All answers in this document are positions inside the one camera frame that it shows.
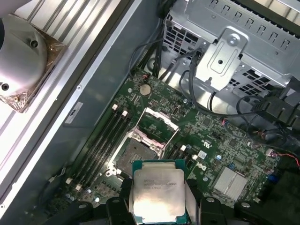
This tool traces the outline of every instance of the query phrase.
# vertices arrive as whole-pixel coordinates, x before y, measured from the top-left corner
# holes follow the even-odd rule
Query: screw
[[[222,156],[221,155],[217,155],[216,156],[216,160],[221,160],[222,159]]]
[[[241,206],[244,207],[244,208],[250,208],[251,207],[250,204],[247,203],[247,202],[242,202]]]
[[[229,42],[230,42],[230,44],[235,44],[236,38],[235,37],[231,38],[231,40]]]
[[[215,199],[208,197],[206,198],[206,201],[208,201],[209,203],[213,203],[215,202]]]

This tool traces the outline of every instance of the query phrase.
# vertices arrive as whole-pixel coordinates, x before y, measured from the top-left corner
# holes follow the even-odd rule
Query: capacitor
[[[220,161],[222,159],[222,156],[221,155],[217,155],[216,156],[216,160]]]
[[[233,163],[230,163],[230,164],[228,165],[228,168],[231,169],[231,170],[233,170],[233,169],[235,168],[235,165],[234,165]]]
[[[275,175],[269,175],[268,176],[268,181],[272,182],[272,183],[278,183],[279,181],[279,177],[275,176]]]
[[[100,202],[100,198],[99,197],[96,197],[95,200],[94,200],[96,203]]]

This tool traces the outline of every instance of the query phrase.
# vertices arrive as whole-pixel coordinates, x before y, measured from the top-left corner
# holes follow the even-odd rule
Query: ventilation slot
[[[277,33],[272,32],[272,34],[269,37],[269,41],[273,43],[276,40],[277,36],[278,36]]]
[[[242,13],[236,12],[236,14],[234,15],[233,20],[236,21],[236,22],[238,22],[241,17],[242,17]]]
[[[181,55],[186,54],[194,49],[198,41],[198,37],[187,32],[185,29],[177,27],[165,27],[164,43],[168,45],[170,50],[175,51]]]
[[[250,29],[252,27],[252,24],[254,23],[254,21],[252,19],[248,19],[246,22],[245,27]]]
[[[218,3],[219,3],[218,0],[212,0],[211,3],[210,3],[210,7],[215,8]]]
[[[264,33],[264,31],[266,30],[266,27],[265,26],[263,26],[263,25],[261,25],[259,28],[258,28],[258,30],[257,30],[257,34],[258,35],[263,35],[263,33]]]
[[[221,14],[227,15],[228,11],[230,10],[230,7],[228,5],[225,5],[222,9]]]
[[[263,91],[272,91],[274,89],[274,86],[269,84],[270,80],[267,77],[260,77],[253,70],[249,70],[242,75],[247,78],[248,82],[245,82],[244,79],[241,79],[243,80],[242,85],[236,87],[240,84],[240,82],[236,81],[239,80],[237,76],[236,80],[231,79],[229,83],[247,95],[257,95]]]
[[[240,84],[240,82],[238,82],[238,81],[236,81],[234,79],[231,79],[230,82],[229,82],[229,84],[231,84],[233,87],[236,87],[236,86],[238,86]]]
[[[282,48],[282,49],[286,50],[286,49],[287,49],[287,47],[289,46],[289,44],[290,44],[290,41],[289,41],[289,40],[287,40],[287,39],[285,39],[285,40],[282,42],[282,44],[281,44],[281,47],[280,47],[280,48]]]

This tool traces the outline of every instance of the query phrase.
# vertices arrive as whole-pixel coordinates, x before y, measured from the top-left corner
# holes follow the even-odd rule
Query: screw hole
[[[9,85],[7,83],[2,84],[1,86],[2,90],[6,91],[9,89]]]
[[[32,48],[36,48],[38,46],[38,42],[36,40],[30,42],[30,46]]]

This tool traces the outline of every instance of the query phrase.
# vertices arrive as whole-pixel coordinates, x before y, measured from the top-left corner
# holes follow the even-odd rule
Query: metal bracket
[[[243,35],[225,29],[218,43],[211,44],[201,59],[196,78],[218,91],[222,90],[240,65],[239,55],[247,42]]]

